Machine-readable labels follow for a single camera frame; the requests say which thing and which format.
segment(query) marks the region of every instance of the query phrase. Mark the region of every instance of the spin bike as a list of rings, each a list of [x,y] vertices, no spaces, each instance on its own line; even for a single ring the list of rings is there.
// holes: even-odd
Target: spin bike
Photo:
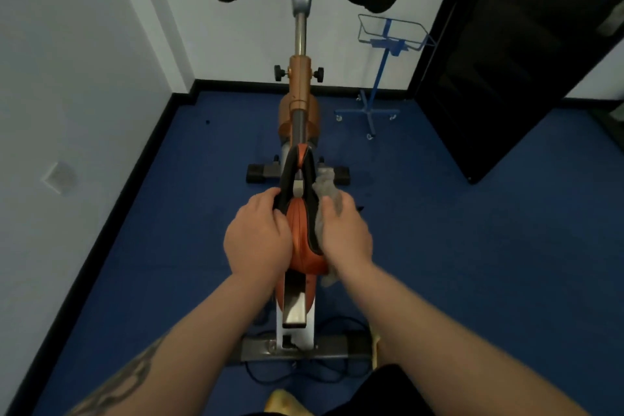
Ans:
[[[348,0],[370,12],[390,9],[396,0]],[[250,165],[248,183],[263,183],[279,178],[280,193],[274,209],[288,219],[292,230],[293,252],[290,268],[275,287],[276,333],[245,337],[230,358],[231,364],[258,360],[298,360],[301,358],[370,358],[371,339],[366,331],[343,335],[318,335],[315,338],[315,297],[317,277],[329,272],[315,234],[319,199],[312,189],[317,173],[329,168],[314,160],[320,135],[319,105],[310,93],[312,78],[323,82],[324,69],[313,72],[306,56],[306,28],[312,0],[292,0],[295,18],[294,55],[287,69],[274,67],[276,81],[288,77],[290,89],[281,100],[278,136],[282,161]],[[348,168],[334,167],[334,182],[350,182]]]

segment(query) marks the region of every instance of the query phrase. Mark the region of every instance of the person's left arm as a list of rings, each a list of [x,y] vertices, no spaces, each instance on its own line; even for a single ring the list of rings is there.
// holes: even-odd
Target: person's left arm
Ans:
[[[199,414],[230,353],[290,263],[292,233],[273,211],[279,189],[241,207],[223,247],[232,275],[68,416]]]

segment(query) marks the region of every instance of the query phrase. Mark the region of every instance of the blue metal stand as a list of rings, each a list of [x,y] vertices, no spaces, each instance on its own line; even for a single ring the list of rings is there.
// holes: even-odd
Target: blue metal stand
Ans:
[[[368,128],[370,132],[366,135],[369,140],[372,140],[377,135],[375,131],[375,124],[372,120],[372,116],[377,114],[387,115],[390,120],[396,119],[396,116],[401,112],[399,109],[373,109],[372,105],[375,101],[375,96],[377,95],[377,90],[379,88],[379,81],[381,81],[381,76],[383,75],[384,69],[386,68],[386,63],[388,60],[388,56],[392,55],[394,57],[398,57],[403,51],[420,51],[427,45],[435,45],[433,39],[429,36],[429,33],[420,23],[416,23],[413,21],[399,20],[395,18],[386,18],[386,17],[375,17],[372,15],[360,14],[357,16],[359,18],[359,34],[357,36],[358,41],[360,43],[368,43],[373,48],[383,48],[384,55],[381,58],[381,64],[379,65],[379,71],[377,71],[377,78],[375,79],[375,84],[370,92],[370,99],[366,97],[366,94],[363,89],[360,89],[358,100],[362,100],[363,107],[361,109],[338,109],[335,110],[336,120],[342,121],[343,115],[345,114],[363,114],[366,116],[366,120],[368,121]],[[385,20],[384,29],[382,33],[371,33],[366,30],[364,27],[363,18],[373,18],[378,20]],[[423,41],[414,41],[414,40],[406,40],[404,38],[396,38],[394,36],[390,36],[390,27],[392,26],[392,22],[400,21],[402,23],[407,23],[410,25],[417,25],[422,28],[425,33],[425,37]],[[380,38],[371,38],[370,40],[363,39],[363,33],[368,34],[370,36],[377,36]]]

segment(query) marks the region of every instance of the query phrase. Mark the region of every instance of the person's left hand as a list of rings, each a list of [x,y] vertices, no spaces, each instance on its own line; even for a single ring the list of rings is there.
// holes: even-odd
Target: person's left hand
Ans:
[[[279,192],[271,188],[252,196],[230,223],[223,248],[233,274],[277,281],[288,269],[293,235],[286,216],[273,210]]]

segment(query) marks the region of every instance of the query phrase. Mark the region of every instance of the tattoo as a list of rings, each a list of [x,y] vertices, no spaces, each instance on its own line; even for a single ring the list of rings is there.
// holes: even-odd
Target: tattoo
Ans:
[[[168,332],[134,357],[128,365],[87,396],[66,416],[100,416],[132,395],[147,379],[152,369],[152,358],[167,334]]]

